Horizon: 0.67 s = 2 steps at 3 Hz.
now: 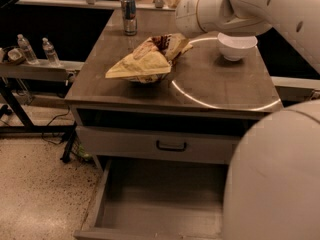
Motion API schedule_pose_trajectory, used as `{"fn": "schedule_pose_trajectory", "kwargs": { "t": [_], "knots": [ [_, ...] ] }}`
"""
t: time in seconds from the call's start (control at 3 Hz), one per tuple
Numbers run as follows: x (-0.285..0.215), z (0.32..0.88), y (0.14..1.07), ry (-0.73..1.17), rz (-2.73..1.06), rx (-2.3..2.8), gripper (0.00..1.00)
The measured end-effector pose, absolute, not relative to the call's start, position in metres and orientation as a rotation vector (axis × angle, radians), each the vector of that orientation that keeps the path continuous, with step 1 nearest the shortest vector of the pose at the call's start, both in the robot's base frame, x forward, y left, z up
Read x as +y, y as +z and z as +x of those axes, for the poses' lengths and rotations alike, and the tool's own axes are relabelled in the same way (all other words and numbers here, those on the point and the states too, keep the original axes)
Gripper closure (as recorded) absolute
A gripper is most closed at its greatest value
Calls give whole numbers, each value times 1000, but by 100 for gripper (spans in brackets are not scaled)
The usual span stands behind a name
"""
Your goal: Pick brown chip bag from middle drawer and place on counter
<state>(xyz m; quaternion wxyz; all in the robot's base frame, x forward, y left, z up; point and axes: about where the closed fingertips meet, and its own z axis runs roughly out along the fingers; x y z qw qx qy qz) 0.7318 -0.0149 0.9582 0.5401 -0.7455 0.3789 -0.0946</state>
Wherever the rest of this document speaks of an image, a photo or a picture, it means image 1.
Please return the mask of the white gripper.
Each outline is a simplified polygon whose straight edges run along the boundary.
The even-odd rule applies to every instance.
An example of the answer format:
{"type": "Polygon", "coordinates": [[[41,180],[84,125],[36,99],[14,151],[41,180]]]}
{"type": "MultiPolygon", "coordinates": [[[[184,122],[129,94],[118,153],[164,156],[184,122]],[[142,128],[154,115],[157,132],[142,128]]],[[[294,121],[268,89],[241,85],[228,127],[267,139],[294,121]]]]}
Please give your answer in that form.
{"type": "Polygon", "coordinates": [[[196,37],[202,33],[197,19],[198,1],[199,0],[163,0],[169,8],[176,8],[176,27],[186,37],[196,37]]]}

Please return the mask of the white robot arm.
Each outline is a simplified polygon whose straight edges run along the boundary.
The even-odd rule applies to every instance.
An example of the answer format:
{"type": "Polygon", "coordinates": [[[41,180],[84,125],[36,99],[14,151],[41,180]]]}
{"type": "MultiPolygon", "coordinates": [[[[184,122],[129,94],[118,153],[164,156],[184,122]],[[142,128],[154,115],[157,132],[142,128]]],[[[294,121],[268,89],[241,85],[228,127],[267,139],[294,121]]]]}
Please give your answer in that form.
{"type": "MultiPolygon", "coordinates": [[[[320,68],[320,0],[164,0],[189,37],[274,28],[320,68]]],[[[320,240],[320,101],[272,113],[241,139],[223,200],[223,240],[320,240]]]]}

